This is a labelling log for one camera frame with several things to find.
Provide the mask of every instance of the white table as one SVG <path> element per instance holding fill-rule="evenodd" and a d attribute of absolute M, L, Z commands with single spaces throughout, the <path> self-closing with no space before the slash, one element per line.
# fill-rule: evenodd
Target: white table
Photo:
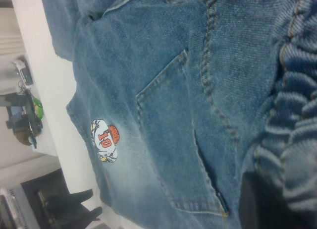
<path fill-rule="evenodd" d="M 12 0 L 29 59 L 33 81 L 42 101 L 57 156 L 71 193 L 93 189 L 94 196 L 84 205 L 92 210 L 103 206 L 102 221 L 113 229 L 118 226 L 139 228 L 119 217 L 102 204 L 86 145 L 72 124 L 66 105 L 76 90 L 72 63 L 59 58 L 53 49 L 42 0 Z"/>

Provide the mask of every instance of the back pocket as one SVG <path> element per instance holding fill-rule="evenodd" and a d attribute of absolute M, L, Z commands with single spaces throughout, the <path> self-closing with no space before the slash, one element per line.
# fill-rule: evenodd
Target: back pocket
<path fill-rule="evenodd" d="M 195 143 L 186 61 L 183 51 L 137 95 L 139 128 L 172 207 L 221 215 L 224 210 Z"/>

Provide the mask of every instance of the jeans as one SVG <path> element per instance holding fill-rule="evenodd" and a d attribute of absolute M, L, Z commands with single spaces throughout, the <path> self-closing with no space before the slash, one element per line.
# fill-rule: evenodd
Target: jeans
<path fill-rule="evenodd" d="M 317 226 L 317 0 L 43 0 L 67 106 L 114 211 L 240 228 L 257 171 Z"/>

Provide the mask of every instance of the cartoon patch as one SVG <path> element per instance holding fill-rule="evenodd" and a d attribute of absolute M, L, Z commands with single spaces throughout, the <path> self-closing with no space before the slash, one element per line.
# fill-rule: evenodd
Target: cartoon patch
<path fill-rule="evenodd" d="M 107 126 L 104 120 L 94 120 L 91 123 L 91 140 L 98 148 L 98 156 L 102 162 L 116 161 L 118 153 L 115 145 L 119 138 L 118 129 L 114 125 Z"/>

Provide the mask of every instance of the green object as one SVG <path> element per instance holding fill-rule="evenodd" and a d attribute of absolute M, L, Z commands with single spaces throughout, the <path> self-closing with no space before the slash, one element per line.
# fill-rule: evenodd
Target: green object
<path fill-rule="evenodd" d="M 33 98 L 33 103 L 34 103 L 34 111 L 35 115 L 39 118 L 42 119 L 44 112 L 43 112 L 43 105 L 41 101 L 37 98 Z"/>

